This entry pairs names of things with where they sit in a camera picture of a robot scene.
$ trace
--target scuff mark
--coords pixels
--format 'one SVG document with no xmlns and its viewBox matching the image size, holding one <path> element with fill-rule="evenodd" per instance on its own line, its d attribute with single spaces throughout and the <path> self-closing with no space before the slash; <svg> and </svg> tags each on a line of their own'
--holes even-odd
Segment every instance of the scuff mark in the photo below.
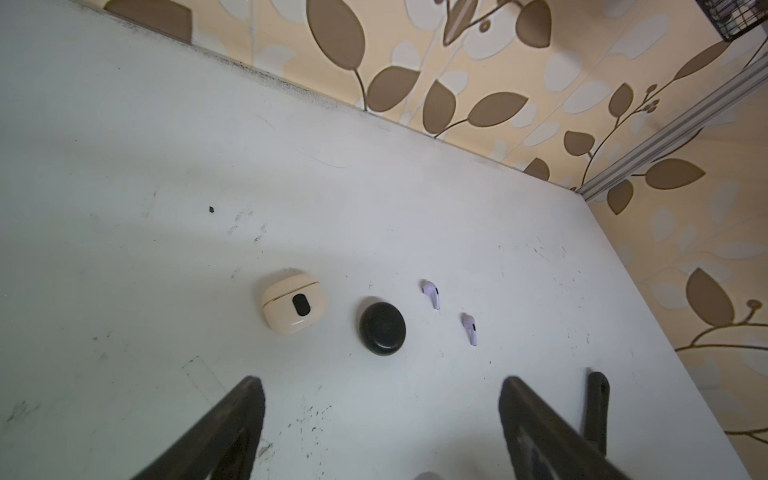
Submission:
<svg viewBox="0 0 768 480">
<path fill-rule="evenodd" d="M 11 415 L 5 420 L 5 423 L 21 422 L 22 420 L 29 417 L 31 414 L 37 412 L 39 408 L 40 408 L 39 404 L 30 408 L 30 405 L 27 403 L 27 401 L 22 400 L 13 406 Z"/>
<path fill-rule="evenodd" d="M 305 153 L 304 153 L 304 152 L 302 152 L 301 150 L 296 150 L 296 151 L 297 151 L 297 152 L 299 152 L 300 154 L 304 155 L 305 157 L 309 157 L 309 158 L 311 158 L 312 160 L 314 160 L 315 162 L 317 162 L 317 163 L 319 163 L 319 164 L 323 164 L 323 165 L 325 165 L 325 166 L 327 166 L 327 167 L 333 167 L 333 168 L 341 168 L 341 169 L 345 169 L 345 168 L 346 168 L 346 167 L 339 167 L 339 166 L 337 166 L 337 165 L 331 165 L 331 164 L 327 164 L 327 163 L 326 163 L 326 162 L 324 162 L 324 161 L 320 161 L 320 160 L 317 160 L 317 159 L 316 159 L 315 157 L 313 157 L 312 155 L 309 155 L 309 154 L 305 154 Z"/>
<path fill-rule="evenodd" d="M 259 449 L 259 453 L 257 454 L 257 458 L 263 457 L 264 454 L 266 454 L 272 448 L 272 445 L 273 445 L 272 443 L 268 443 L 268 444 L 266 444 L 265 447 L 262 447 L 261 449 Z"/>
</svg>

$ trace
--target white leaf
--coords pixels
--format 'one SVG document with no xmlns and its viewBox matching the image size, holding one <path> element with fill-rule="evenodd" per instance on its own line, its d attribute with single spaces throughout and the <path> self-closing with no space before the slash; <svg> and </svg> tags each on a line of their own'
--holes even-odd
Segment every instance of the white leaf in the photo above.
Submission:
<svg viewBox="0 0 768 480">
<path fill-rule="evenodd" d="M 696 239 L 696 234 L 698 233 L 698 229 L 696 228 L 696 225 L 688 225 L 683 229 L 682 232 L 680 232 L 680 235 L 677 236 L 677 248 L 680 249 L 680 252 L 684 252 L 688 250 L 688 247 L 694 242 Z"/>
<path fill-rule="evenodd" d="M 701 389 L 699 392 L 713 412 L 728 412 L 738 415 L 745 420 L 752 419 L 752 415 L 741 400 L 731 393 L 722 389 Z"/>
<path fill-rule="evenodd" d="M 219 3 L 234 18 L 242 22 L 248 22 L 250 17 L 250 0 L 219 0 Z"/>
<path fill-rule="evenodd" d="M 493 144 L 493 151 L 488 156 L 493 161 L 503 161 L 507 157 L 507 152 L 509 152 L 509 145 L 507 145 L 507 142 L 503 140 L 496 140 L 496 142 Z"/>
<path fill-rule="evenodd" d="M 296 52 L 285 45 L 267 45 L 253 56 L 253 66 L 268 71 L 276 77 L 282 77 L 283 67 L 294 57 Z"/>
<path fill-rule="evenodd" d="M 720 386 L 720 367 L 712 357 L 707 357 L 707 361 L 702 366 L 689 368 L 688 375 L 699 390 L 715 389 Z"/>
<path fill-rule="evenodd" d="M 416 46 L 408 40 L 403 40 L 392 49 L 392 65 L 419 71 L 422 59 Z"/>
<path fill-rule="evenodd" d="M 440 83 L 445 85 L 454 95 L 458 95 L 467 88 L 469 73 L 466 71 L 450 71 L 440 77 Z"/>
<path fill-rule="evenodd" d="M 219 37 L 213 33 L 202 31 L 197 27 L 197 22 L 192 21 L 192 45 L 205 48 L 218 53 L 219 55 L 227 56 L 227 48 L 224 47 L 224 43 Z"/>
<path fill-rule="evenodd" d="M 287 21 L 306 23 L 306 0 L 272 0 L 272 5 Z"/>
<path fill-rule="evenodd" d="M 764 346 L 768 348 L 768 342 L 764 342 L 751 333 L 743 338 L 742 345 Z M 763 350 L 739 349 L 741 359 L 755 373 L 768 377 L 768 352 Z"/>
<path fill-rule="evenodd" d="M 597 194 L 594 197 L 592 197 L 589 201 L 590 202 L 591 201 L 594 201 L 594 202 L 605 202 L 606 200 L 608 200 L 608 191 L 609 190 L 610 190 L 609 188 L 606 188 L 605 190 L 601 191 L 599 194 Z"/>
<path fill-rule="evenodd" d="M 581 73 L 581 57 L 572 51 L 559 51 L 547 60 L 544 86 L 549 91 L 563 91 Z"/>
<path fill-rule="evenodd" d="M 603 10 L 603 16 L 605 18 L 621 18 L 624 16 L 635 0 L 605 0 L 605 9 Z"/>
<path fill-rule="evenodd" d="M 610 148 L 607 149 L 607 152 L 605 152 L 605 157 L 608 160 L 613 160 L 616 158 L 616 156 L 621 151 L 621 142 L 618 141 L 615 144 L 612 144 Z"/>
<path fill-rule="evenodd" d="M 558 185 L 565 188 L 571 188 L 571 182 L 573 181 L 573 177 L 566 177 L 558 182 Z"/>
<path fill-rule="evenodd" d="M 677 221 L 672 212 L 668 208 L 662 207 L 650 219 L 650 235 L 657 242 L 664 241 L 672 235 L 676 225 Z"/>
<path fill-rule="evenodd" d="M 763 243 L 731 242 L 718 245 L 712 253 L 720 258 L 741 260 L 744 258 L 757 257 L 766 251 L 768 251 L 768 247 Z"/>
<path fill-rule="evenodd" d="M 543 141 L 547 141 L 554 137 L 558 130 L 560 130 L 560 124 L 557 122 L 551 122 L 548 124 L 541 124 L 535 128 L 526 138 L 523 140 L 523 145 L 526 147 L 533 147 Z"/>
<path fill-rule="evenodd" d="M 509 119 L 509 123 L 515 128 L 527 127 L 533 123 L 533 120 L 535 120 L 537 110 L 538 107 L 536 107 L 536 104 L 529 100 L 525 102 L 523 108 L 521 108 L 514 117 Z"/>
<path fill-rule="evenodd" d="M 720 224 L 728 214 L 736 197 L 739 196 L 740 185 L 738 180 L 724 180 L 718 184 L 710 194 L 709 210 L 710 218 L 714 223 Z"/>
<path fill-rule="evenodd" d="M 618 247 L 616 249 L 616 254 L 619 256 L 619 260 L 621 260 L 621 264 L 624 266 L 627 266 L 631 263 L 632 259 L 634 258 L 634 245 L 632 245 L 631 243 L 628 243 L 627 245 Z"/>
<path fill-rule="evenodd" d="M 565 99 L 563 110 L 567 114 L 580 114 L 600 104 L 611 94 L 611 87 L 604 81 L 583 84 Z"/>
<path fill-rule="evenodd" d="M 746 53 L 754 53 L 757 45 L 763 43 L 766 39 L 766 31 L 762 28 L 753 28 L 744 35 L 740 36 L 723 52 L 720 56 L 720 65 L 726 66 Z"/>
<path fill-rule="evenodd" d="M 665 14 L 660 13 L 646 18 L 617 41 L 608 53 L 624 54 L 630 60 L 634 60 L 665 36 L 669 30 L 670 21 Z"/>
<path fill-rule="evenodd" d="M 445 5 L 435 0 L 406 0 L 408 18 L 421 30 L 434 30 L 445 17 Z"/>
<path fill-rule="evenodd" d="M 683 290 L 671 282 L 659 282 L 650 286 L 656 301 L 667 310 L 679 310 L 688 306 Z"/>
<path fill-rule="evenodd" d="M 401 125 L 405 125 L 408 127 L 411 124 L 411 120 L 413 120 L 413 115 L 415 112 L 413 111 L 403 111 L 400 114 L 400 119 L 397 120 L 397 122 Z"/>
<path fill-rule="evenodd" d="M 648 117 L 650 117 L 650 114 L 644 111 L 635 114 L 634 117 L 632 117 L 632 120 L 629 122 L 629 129 L 633 134 L 637 135 L 643 130 L 645 123 L 648 121 Z"/>
<path fill-rule="evenodd" d="M 731 107 L 712 117 L 705 125 L 707 127 L 716 127 L 717 125 L 736 123 L 736 120 L 738 120 L 736 117 L 736 108 Z"/>
<path fill-rule="evenodd" d="M 680 271 L 691 275 L 697 268 L 701 268 L 718 283 L 727 282 L 733 276 L 733 272 L 722 263 L 712 260 L 698 260 L 697 262 L 686 263 L 678 267 Z"/>
<path fill-rule="evenodd" d="M 487 31 L 480 31 L 480 25 L 469 28 L 464 51 L 471 59 L 482 60 L 504 50 L 517 36 L 515 23 L 519 13 L 519 8 L 507 4 L 490 17 L 491 27 Z"/>
</svg>

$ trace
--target black oval button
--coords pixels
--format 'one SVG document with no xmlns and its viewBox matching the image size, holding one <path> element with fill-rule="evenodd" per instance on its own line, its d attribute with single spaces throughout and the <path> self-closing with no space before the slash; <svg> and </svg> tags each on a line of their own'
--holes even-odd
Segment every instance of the black oval button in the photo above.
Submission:
<svg viewBox="0 0 768 480">
<path fill-rule="evenodd" d="M 306 300 L 306 296 L 303 293 L 297 293 L 293 296 L 293 308 L 296 309 L 296 313 L 299 316 L 307 316 L 310 314 L 310 303 Z"/>
</svg>

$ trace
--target black wire basket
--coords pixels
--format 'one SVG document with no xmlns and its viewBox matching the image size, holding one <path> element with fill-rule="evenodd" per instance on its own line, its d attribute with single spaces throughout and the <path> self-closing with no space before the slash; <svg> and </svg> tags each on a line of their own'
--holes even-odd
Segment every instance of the black wire basket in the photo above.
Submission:
<svg viewBox="0 0 768 480">
<path fill-rule="evenodd" d="M 696 0 L 724 41 L 734 41 L 768 19 L 768 0 Z"/>
</svg>

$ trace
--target black mark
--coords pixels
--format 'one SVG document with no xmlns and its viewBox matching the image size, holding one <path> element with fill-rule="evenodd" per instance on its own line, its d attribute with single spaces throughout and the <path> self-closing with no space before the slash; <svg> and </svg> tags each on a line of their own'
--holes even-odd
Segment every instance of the black mark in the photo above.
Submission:
<svg viewBox="0 0 768 480">
<path fill-rule="evenodd" d="M 5 420 L 5 423 L 10 423 L 12 421 L 19 422 L 23 418 L 30 416 L 39 408 L 40 408 L 40 405 L 36 405 L 32 408 L 29 408 L 29 404 L 25 400 L 22 400 L 13 406 L 13 410 L 11 411 L 11 416 L 9 416 Z"/>
<path fill-rule="evenodd" d="M 261 450 L 259 450 L 258 458 L 261 458 L 264 456 L 265 453 L 267 453 L 272 448 L 272 444 L 269 443 L 266 445 L 266 447 L 262 447 Z"/>
</svg>

